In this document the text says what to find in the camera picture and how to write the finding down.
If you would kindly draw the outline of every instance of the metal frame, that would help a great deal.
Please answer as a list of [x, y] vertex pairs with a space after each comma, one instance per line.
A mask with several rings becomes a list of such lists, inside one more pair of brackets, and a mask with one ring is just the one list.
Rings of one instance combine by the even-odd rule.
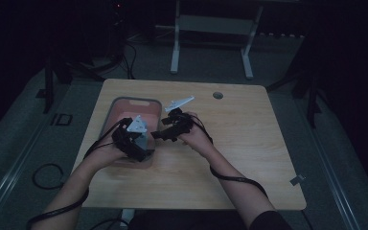
[[256, 30], [262, 16], [263, 7], [260, 6], [254, 20], [218, 18], [180, 14], [180, 0], [176, 0], [175, 6], [175, 26], [174, 26], [174, 47], [172, 49], [171, 73], [178, 73], [178, 62], [180, 56], [180, 31], [198, 31], [209, 33], [221, 33], [232, 35], [248, 35], [247, 43], [241, 48], [241, 59], [244, 73], [247, 79], [253, 78], [252, 67], [249, 59], [249, 52]]

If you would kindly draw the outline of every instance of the hand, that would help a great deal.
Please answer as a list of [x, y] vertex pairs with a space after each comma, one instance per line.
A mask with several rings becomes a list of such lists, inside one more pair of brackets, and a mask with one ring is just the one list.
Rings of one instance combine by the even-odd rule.
[[[193, 116], [195, 123], [201, 125], [195, 113], [187, 113]], [[183, 133], [179, 135], [178, 138], [182, 140], [185, 145], [189, 145], [193, 150], [197, 151], [203, 157], [205, 157], [209, 152], [216, 150], [208, 136], [196, 125], [193, 125], [189, 133]]]
[[111, 134], [104, 138], [83, 161], [82, 163], [89, 164], [94, 171], [103, 169], [111, 165], [116, 160], [126, 157], [126, 154], [120, 151], [113, 144]]

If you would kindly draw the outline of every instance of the wooden table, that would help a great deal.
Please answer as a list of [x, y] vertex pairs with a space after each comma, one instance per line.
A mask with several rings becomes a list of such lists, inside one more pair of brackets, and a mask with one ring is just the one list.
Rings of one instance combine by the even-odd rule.
[[[218, 100], [215, 92], [223, 94]], [[113, 100], [118, 97], [171, 100], [194, 96], [181, 107], [193, 111], [206, 126], [215, 146], [245, 176], [261, 183], [279, 210], [306, 207], [285, 141], [265, 89], [256, 85], [106, 80], [83, 138], [74, 168], [100, 135]], [[162, 111], [162, 118], [167, 113]], [[156, 142], [151, 167], [107, 167], [90, 186], [85, 207], [130, 209], [234, 209], [207, 161], [179, 141]]]

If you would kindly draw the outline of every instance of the wrist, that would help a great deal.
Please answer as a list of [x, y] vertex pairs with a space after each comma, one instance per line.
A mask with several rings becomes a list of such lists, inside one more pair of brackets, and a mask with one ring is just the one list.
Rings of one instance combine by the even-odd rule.
[[213, 160], [214, 158], [216, 158], [217, 156], [219, 156], [220, 152], [214, 146], [211, 146], [210, 148], [204, 150], [200, 154], [203, 157], [205, 157], [207, 159], [207, 161], [210, 161], [210, 160]]
[[99, 169], [94, 167], [92, 164], [89, 164], [87, 159], [85, 159], [76, 167], [73, 173], [82, 179], [90, 180], [98, 170]]

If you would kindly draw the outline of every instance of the pink container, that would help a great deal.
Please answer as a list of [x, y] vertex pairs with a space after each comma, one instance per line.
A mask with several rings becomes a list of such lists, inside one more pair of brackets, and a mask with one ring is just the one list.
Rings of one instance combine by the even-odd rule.
[[[106, 122], [103, 124], [101, 136], [104, 135], [118, 121], [129, 117], [135, 119], [137, 115], [140, 115], [141, 119], [147, 124], [147, 149], [155, 150], [155, 141], [150, 133], [158, 130], [161, 109], [162, 104], [157, 100], [129, 97], [117, 98], [113, 101], [112, 106], [109, 109]], [[119, 167], [146, 169], [151, 166], [151, 162], [152, 156], [142, 162], [138, 162], [130, 158], [123, 158], [116, 161], [114, 165]]]

